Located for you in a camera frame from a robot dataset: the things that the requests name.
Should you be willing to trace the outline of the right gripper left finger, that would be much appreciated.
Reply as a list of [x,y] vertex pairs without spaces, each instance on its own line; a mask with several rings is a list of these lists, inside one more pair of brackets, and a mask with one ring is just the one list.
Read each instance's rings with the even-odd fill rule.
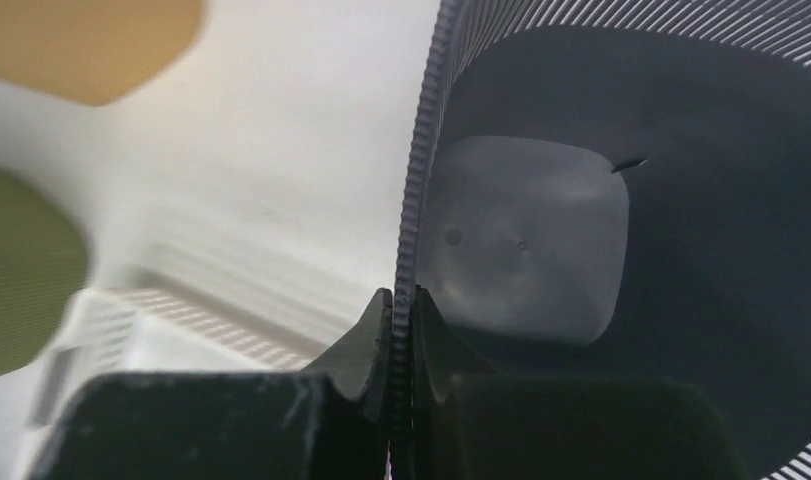
[[382,479],[391,294],[290,371],[101,373],[78,387],[31,479]]

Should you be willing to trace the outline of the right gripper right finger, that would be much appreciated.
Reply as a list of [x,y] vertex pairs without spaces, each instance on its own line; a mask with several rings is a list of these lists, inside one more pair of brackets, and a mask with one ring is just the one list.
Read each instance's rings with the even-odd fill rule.
[[532,376],[490,365],[425,289],[411,308],[415,479],[739,479],[698,390],[657,378]]

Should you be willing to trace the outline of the white perforated plastic basket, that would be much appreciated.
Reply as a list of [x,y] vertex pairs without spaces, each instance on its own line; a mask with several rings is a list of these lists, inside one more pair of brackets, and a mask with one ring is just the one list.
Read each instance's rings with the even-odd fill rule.
[[30,431],[50,426],[83,383],[109,372],[293,370],[313,359],[309,347],[166,290],[98,288],[72,297],[40,357]]

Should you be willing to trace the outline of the grey mesh waste bin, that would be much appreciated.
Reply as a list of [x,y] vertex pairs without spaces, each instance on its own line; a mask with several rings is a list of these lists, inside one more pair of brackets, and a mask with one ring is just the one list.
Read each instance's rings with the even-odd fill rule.
[[402,203],[411,308],[490,365],[700,392],[739,479],[811,479],[811,1],[444,1]]

